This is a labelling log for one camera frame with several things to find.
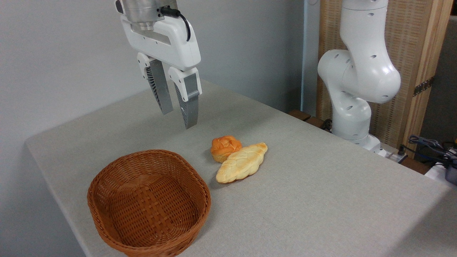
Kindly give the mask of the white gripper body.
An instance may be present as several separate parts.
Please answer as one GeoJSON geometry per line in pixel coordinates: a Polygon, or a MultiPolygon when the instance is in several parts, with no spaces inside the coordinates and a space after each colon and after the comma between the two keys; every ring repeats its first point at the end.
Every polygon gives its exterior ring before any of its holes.
{"type": "Polygon", "coordinates": [[[166,16],[155,22],[153,30],[140,30],[138,24],[121,16],[121,24],[130,45],[137,52],[187,71],[201,62],[199,44],[191,24],[191,37],[187,41],[187,27],[179,18],[166,16]]]}

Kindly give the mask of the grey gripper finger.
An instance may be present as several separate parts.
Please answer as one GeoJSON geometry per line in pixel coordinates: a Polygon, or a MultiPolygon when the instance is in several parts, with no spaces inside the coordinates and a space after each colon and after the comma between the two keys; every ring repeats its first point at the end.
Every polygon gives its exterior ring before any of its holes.
{"type": "Polygon", "coordinates": [[[172,112],[173,106],[162,62],[141,52],[137,54],[137,60],[142,76],[150,85],[162,114],[172,112]]]}
{"type": "Polygon", "coordinates": [[[199,95],[202,94],[199,71],[197,68],[181,71],[170,67],[168,73],[175,85],[185,128],[189,129],[197,124],[199,117],[199,95]]]}

